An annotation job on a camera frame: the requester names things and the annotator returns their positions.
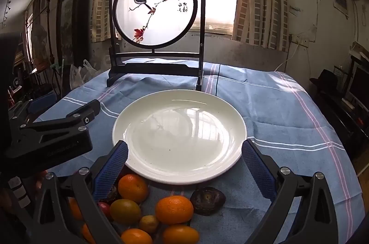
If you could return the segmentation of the dark framed painting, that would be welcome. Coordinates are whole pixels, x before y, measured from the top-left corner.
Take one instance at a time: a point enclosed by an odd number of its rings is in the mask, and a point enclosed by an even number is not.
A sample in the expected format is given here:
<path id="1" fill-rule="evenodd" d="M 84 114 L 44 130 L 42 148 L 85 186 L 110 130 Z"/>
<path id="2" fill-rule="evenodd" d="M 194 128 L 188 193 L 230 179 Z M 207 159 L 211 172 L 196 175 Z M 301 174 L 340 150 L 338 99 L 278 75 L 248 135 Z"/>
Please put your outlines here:
<path id="1" fill-rule="evenodd" d="M 89 0 L 57 0 L 58 62 L 81 67 L 89 58 Z"/>

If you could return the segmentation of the white plastic bag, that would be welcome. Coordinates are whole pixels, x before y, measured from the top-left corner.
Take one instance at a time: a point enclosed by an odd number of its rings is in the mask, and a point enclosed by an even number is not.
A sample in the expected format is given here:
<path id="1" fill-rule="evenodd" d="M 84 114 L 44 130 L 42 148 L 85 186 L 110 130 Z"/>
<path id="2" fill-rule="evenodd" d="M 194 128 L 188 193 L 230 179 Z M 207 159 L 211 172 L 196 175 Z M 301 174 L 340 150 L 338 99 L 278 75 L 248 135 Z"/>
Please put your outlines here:
<path id="1" fill-rule="evenodd" d="M 101 70 L 96 70 L 86 59 L 84 59 L 82 67 L 71 65 L 69 71 L 69 86 L 71 90 L 76 89 L 101 73 Z"/>

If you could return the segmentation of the black hat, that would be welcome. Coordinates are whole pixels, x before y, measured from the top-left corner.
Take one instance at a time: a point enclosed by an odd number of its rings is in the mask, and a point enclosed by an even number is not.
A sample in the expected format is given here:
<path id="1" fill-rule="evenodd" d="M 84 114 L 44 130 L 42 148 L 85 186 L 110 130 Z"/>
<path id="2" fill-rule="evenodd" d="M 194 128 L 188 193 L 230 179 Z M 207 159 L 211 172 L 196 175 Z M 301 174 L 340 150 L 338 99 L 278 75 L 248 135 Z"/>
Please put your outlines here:
<path id="1" fill-rule="evenodd" d="M 335 89 L 338 84 L 338 77 L 327 69 L 323 69 L 318 78 L 309 79 L 312 84 L 325 89 Z"/>

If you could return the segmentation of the brown water chestnut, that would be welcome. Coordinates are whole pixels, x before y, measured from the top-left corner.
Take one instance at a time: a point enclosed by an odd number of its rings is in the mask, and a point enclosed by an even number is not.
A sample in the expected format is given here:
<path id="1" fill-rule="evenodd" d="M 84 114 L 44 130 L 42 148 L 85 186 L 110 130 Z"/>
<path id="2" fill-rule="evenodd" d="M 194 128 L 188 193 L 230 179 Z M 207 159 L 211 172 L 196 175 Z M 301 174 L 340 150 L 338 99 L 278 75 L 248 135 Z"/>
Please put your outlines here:
<path id="1" fill-rule="evenodd" d="M 219 211 L 226 202 L 225 194 L 214 187 L 201 187 L 196 189 L 190 202 L 194 213 L 202 216 L 210 216 Z"/>

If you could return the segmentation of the bird painting screen black frame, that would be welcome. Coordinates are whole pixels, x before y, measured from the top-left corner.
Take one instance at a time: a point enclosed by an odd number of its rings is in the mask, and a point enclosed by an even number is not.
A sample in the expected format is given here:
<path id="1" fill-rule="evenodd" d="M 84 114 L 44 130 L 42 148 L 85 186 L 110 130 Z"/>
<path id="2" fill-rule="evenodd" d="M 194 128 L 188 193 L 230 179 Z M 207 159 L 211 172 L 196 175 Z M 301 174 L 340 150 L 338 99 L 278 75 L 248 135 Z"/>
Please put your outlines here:
<path id="1" fill-rule="evenodd" d="M 109 0 L 112 86 L 127 74 L 195 77 L 203 84 L 206 0 Z M 170 52 L 199 20 L 196 52 Z"/>

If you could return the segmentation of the green yellow kumquat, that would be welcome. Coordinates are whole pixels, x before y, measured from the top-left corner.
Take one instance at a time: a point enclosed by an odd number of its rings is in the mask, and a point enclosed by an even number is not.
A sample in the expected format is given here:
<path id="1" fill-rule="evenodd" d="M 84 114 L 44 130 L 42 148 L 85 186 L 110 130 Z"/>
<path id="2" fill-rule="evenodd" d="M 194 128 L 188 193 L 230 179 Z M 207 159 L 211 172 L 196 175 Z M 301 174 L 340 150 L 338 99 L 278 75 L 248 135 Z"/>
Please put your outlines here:
<path id="1" fill-rule="evenodd" d="M 114 221 L 122 225 L 135 224 L 142 218 L 140 206 L 128 199 L 114 201 L 110 205 L 110 214 Z"/>

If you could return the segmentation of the white ceramic plate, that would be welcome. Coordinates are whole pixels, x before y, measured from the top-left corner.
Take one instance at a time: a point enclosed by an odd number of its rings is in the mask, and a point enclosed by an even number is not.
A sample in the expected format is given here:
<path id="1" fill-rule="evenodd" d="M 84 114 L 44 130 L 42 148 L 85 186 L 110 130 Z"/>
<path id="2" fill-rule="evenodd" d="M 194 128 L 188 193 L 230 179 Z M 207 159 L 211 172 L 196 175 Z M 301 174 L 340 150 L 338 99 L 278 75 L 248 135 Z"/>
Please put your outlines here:
<path id="1" fill-rule="evenodd" d="M 117 117 L 113 143 L 128 146 L 127 167 L 154 182 L 192 185 L 228 171 L 241 157 L 246 123 L 228 102 L 196 90 L 151 93 Z"/>

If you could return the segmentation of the red cherry tomato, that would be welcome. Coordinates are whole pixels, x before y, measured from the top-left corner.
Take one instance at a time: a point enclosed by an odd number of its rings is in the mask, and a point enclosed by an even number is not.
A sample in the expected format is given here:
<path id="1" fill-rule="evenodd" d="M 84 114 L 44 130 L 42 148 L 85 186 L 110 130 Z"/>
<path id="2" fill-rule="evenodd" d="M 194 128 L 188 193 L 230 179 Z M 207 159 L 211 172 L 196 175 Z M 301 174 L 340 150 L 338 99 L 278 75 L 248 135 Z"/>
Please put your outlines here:
<path id="1" fill-rule="evenodd" d="M 105 202 L 98 202 L 98 206 L 100 208 L 100 210 L 103 212 L 103 214 L 107 217 L 110 218 L 111 214 L 110 214 L 110 206 L 105 203 Z"/>

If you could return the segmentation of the large orange mandarin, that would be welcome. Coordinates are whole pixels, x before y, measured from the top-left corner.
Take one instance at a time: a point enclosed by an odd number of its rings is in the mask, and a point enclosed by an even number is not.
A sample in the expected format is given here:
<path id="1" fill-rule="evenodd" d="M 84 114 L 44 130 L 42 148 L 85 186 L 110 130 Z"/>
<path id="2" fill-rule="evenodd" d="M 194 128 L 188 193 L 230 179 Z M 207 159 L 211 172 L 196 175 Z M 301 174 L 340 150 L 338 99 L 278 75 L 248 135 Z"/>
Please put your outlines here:
<path id="1" fill-rule="evenodd" d="M 165 225 L 185 223 L 192 219 L 193 214 L 193 204 L 185 196 L 167 196 L 155 206 L 156 218 Z"/>

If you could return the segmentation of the small yellow kumquat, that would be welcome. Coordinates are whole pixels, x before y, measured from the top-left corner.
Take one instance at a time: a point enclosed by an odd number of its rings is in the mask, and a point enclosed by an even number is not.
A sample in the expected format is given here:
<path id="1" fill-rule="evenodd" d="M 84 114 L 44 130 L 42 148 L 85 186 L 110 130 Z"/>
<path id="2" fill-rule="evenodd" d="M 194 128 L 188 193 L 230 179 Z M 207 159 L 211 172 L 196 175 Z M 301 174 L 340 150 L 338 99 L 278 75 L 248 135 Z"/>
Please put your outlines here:
<path id="1" fill-rule="evenodd" d="M 158 229 L 159 224 L 159 221 L 154 215 L 146 215 L 140 219 L 138 227 L 148 234 L 153 234 Z"/>

